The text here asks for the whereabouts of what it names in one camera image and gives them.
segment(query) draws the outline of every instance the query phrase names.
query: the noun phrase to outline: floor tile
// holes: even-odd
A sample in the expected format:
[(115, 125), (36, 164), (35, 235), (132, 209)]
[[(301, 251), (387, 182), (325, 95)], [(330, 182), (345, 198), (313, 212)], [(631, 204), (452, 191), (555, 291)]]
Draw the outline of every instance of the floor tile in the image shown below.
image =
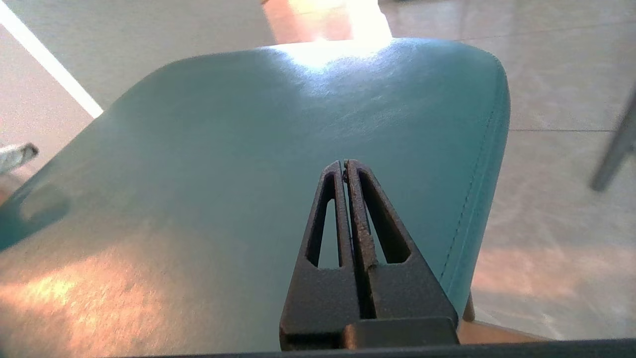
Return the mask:
[(397, 38), (460, 39), (464, 0), (379, 2)]
[(636, 23), (465, 42), (503, 63), (511, 129), (613, 130), (636, 83)]
[(636, 20), (632, 0), (471, 0), (465, 4), (464, 39)]
[(636, 159), (588, 188), (605, 132), (511, 132), (473, 280), (477, 318), (547, 338), (636, 337)]

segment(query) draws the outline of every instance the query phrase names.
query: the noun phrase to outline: chair seat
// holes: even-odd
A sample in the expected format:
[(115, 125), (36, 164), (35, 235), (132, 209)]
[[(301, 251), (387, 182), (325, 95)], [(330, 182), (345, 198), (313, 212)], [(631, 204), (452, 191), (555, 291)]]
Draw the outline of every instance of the chair seat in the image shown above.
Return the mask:
[(508, 119), (499, 61), (459, 43), (169, 64), (0, 208), (0, 282), (21, 287), (0, 295), (3, 331), (60, 356), (278, 350), (320, 173), (342, 159), (373, 170), (461, 317)]

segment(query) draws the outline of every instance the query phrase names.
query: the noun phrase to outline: wooden chair leg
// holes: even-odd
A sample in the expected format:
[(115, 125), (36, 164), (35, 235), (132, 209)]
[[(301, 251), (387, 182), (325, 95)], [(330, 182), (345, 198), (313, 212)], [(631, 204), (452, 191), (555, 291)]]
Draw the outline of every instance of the wooden chair leg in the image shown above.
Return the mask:
[(466, 303), (466, 309), (464, 310), (463, 319), (466, 322), (473, 322), (475, 320), (475, 307), (473, 306), (473, 294), (468, 295), (468, 302)]

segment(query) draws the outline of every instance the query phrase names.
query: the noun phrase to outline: clip jaw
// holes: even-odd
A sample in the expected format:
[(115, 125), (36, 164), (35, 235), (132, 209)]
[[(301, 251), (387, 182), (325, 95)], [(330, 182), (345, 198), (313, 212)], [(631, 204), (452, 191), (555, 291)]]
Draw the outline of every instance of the clip jaw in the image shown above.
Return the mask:
[[(344, 193), (349, 192), (349, 216)], [(329, 200), (340, 267), (317, 267)], [(380, 264), (367, 208), (387, 259)], [(457, 312), (371, 169), (336, 161), (322, 172), (280, 319), (283, 350), (457, 344)]]

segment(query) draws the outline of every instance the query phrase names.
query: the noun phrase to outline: seam stitching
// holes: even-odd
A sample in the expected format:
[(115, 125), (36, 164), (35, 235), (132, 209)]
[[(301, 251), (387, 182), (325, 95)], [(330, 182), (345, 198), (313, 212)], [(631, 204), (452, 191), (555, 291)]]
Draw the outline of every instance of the seam stitching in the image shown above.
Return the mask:
[[(491, 56), (495, 59), (496, 63), (501, 67), (501, 62), (499, 62), (499, 59), (496, 58), (492, 54), (491, 54)], [(500, 79), (501, 79), (501, 72), (499, 72), (497, 74), (497, 83), (499, 83)], [(497, 89), (497, 94), (498, 95), (501, 94), (501, 91), (499, 89)], [(471, 175), (471, 181), (469, 182), (469, 185), (468, 185), (468, 193), (466, 194), (466, 198), (464, 198), (464, 205), (462, 206), (462, 212), (459, 215), (459, 219), (457, 221), (457, 228), (455, 230), (455, 235), (453, 236), (453, 240), (451, 241), (450, 248), (448, 249), (448, 253), (446, 255), (446, 260), (444, 261), (444, 267), (443, 267), (443, 269), (441, 271), (441, 276), (439, 277), (440, 281), (442, 281), (442, 279), (444, 278), (444, 274), (446, 273), (446, 269), (448, 267), (448, 262), (450, 260), (450, 254), (453, 252), (453, 248), (455, 247), (455, 242), (457, 241), (457, 236), (459, 236), (459, 230), (462, 227), (462, 219), (464, 218), (464, 214), (466, 213), (466, 207), (468, 206), (468, 202), (470, 201), (470, 197), (471, 197), (471, 194), (473, 192), (473, 183), (474, 183), (474, 179), (475, 179), (475, 177), (477, 175), (477, 169), (479, 167), (481, 156), (483, 155), (483, 151), (484, 151), (484, 148), (485, 148), (486, 137), (488, 136), (488, 130), (490, 129), (490, 125), (493, 122), (495, 108), (500, 103), (500, 99), (498, 97), (495, 98), (494, 104), (492, 105), (492, 109), (490, 110), (490, 116), (488, 118), (488, 122), (486, 123), (486, 128), (484, 128), (484, 135), (481, 138), (479, 154), (477, 155), (477, 159), (475, 160), (473, 173)]]

